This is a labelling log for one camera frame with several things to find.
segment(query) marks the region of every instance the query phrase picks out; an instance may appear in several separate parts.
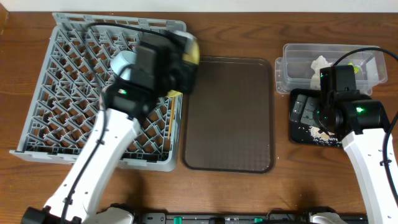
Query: clear plastic container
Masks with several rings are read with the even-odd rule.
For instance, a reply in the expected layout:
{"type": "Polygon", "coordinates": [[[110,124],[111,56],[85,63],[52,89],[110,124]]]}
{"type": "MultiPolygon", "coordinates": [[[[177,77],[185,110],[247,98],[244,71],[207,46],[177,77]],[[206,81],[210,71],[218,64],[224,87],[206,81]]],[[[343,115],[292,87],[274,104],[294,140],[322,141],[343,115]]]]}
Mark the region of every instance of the clear plastic container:
{"type": "MultiPolygon", "coordinates": [[[[278,93],[287,94],[295,88],[310,89],[314,70],[311,64],[319,56],[335,63],[344,54],[365,45],[340,44],[286,44],[283,58],[275,61],[275,82],[278,93]]],[[[382,52],[365,51],[346,57],[339,65],[352,63],[359,71],[355,74],[356,87],[362,93],[372,94],[372,87],[387,81],[386,63],[382,52]]]]}

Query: gray dish rack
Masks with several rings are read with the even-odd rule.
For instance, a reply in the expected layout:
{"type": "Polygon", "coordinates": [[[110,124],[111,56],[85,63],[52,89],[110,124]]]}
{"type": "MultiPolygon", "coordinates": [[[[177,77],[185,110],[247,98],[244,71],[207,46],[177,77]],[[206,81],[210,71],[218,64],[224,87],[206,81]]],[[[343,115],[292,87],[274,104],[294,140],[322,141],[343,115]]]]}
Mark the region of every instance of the gray dish rack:
{"type": "MultiPolygon", "coordinates": [[[[95,65],[100,85],[111,84],[116,75],[110,68],[111,59],[127,48],[135,51],[134,46],[144,35],[110,26],[84,32],[84,26],[91,22],[112,22],[156,32],[186,31],[187,27],[181,21],[160,19],[64,13],[53,13],[53,17],[57,26],[50,38],[21,140],[10,153],[26,161],[72,164],[90,136],[99,109],[99,94],[88,61],[95,65]]],[[[172,98],[159,98],[118,167],[159,171],[175,168],[182,95],[174,100],[175,113],[171,118],[172,98]],[[168,139],[170,119],[173,128],[168,139]]]]}

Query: green clamp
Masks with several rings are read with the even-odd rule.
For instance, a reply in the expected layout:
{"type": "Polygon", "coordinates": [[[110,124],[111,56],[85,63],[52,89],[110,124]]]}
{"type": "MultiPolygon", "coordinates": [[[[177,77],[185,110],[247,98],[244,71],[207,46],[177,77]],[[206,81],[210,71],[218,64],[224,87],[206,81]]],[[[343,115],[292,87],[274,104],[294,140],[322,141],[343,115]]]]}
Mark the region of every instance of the green clamp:
{"type": "Polygon", "coordinates": [[[262,218],[254,218],[254,223],[262,222],[262,218]]]}
{"type": "Polygon", "coordinates": [[[174,224],[182,224],[182,217],[174,217],[174,224]]]}

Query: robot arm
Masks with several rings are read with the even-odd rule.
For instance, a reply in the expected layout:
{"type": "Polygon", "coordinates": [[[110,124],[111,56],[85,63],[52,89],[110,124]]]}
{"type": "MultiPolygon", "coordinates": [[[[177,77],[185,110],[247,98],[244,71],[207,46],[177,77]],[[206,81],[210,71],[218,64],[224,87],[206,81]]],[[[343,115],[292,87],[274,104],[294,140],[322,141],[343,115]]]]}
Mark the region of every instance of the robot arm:
{"type": "MultiPolygon", "coordinates": [[[[69,174],[59,186],[58,190],[47,200],[45,207],[50,207],[50,214],[61,217],[64,201],[74,181],[82,170],[85,162],[96,146],[103,128],[103,111],[97,114],[96,122],[90,138],[85,144],[76,163],[69,174]]],[[[68,207],[67,220],[73,217],[81,218],[84,222],[95,215],[104,189],[117,166],[123,152],[130,143],[139,135],[140,124],[136,118],[128,119],[126,113],[107,109],[106,132],[99,147],[88,163],[80,181],[77,183],[75,193],[68,207]]]]}
{"type": "Polygon", "coordinates": [[[103,88],[105,108],[66,179],[42,211],[28,208],[21,223],[132,223],[133,215],[117,208],[96,215],[103,191],[158,98],[191,93],[199,63],[196,39],[184,32],[144,35],[136,52],[135,64],[119,71],[130,74],[103,88]]]}
{"type": "MultiPolygon", "coordinates": [[[[383,141],[391,128],[383,105],[360,94],[351,65],[320,72],[321,104],[314,117],[326,132],[335,133],[342,141],[359,182],[369,223],[398,223],[398,206],[384,166],[389,166],[395,183],[398,167],[390,136],[386,145],[389,162],[383,158],[383,141]]],[[[320,223],[337,223],[319,214],[312,218],[322,220],[320,223]]]]}
{"type": "MultiPolygon", "coordinates": [[[[363,134],[349,133],[343,139],[346,151],[359,182],[369,223],[398,223],[398,207],[392,195],[386,171],[381,161],[386,133],[382,128],[365,129],[363,134]]],[[[398,183],[398,167],[389,138],[387,153],[392,178],[398,183]]]]}

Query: wood grain surface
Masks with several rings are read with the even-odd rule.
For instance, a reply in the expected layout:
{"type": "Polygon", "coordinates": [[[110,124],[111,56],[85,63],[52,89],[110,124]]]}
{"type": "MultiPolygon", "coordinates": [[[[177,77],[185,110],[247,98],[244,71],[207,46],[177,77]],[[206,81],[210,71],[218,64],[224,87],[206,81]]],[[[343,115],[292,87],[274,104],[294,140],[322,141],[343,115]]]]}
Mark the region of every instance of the wood grain surface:
{"type": "MultiPolygon", "coordinates": [[[[378,45],[398,52],[398,14],[146,13],[101,14],[187,23],[202,55],[263,58],[272,65],[288,43],[378,45]]],[[[28,206],[41,208],[70,166],[26,162],[16,149],[55,23],[51,13],[12,12],[0,39],[0,223],[19,223],[28,206]]],[[[398,63],[386,56],[389,79],[372,97],[398,110],[398,63]]],[[[289,142],[288,95],[275,92],[276,165],[270,173],[235,174],[116,169],[100,209],[127,203],[136,210],[181,213],[266,213],[330,206],[365,213],[354,170],[342,149],[289,142]]],[[[393,132],[398,149],[398,130],[393,132]]]]}
{"type": "Polygon", "coordinates": [[[8,11],[7,9],[0,3],[0,35],[4,31],[4,27],[6,26],[8,18],[8,11]]]}

